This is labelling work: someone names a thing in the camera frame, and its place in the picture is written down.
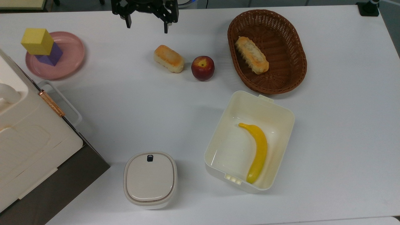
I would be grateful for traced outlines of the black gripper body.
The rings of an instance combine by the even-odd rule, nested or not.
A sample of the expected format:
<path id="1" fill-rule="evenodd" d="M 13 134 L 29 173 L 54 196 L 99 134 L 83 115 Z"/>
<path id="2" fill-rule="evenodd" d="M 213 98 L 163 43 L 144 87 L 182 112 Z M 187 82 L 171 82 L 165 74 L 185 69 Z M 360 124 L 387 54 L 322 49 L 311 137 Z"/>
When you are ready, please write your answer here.
<path id="1" fill-rule="evenodd" d="M 177 0 L 126 0 L 123 6 L 121 0 L 112 0 L 114 15 L 119 15 L 128 21 L 133 12 L 154 14 L 164 23 L 177 23 L 179 17 Z"/>

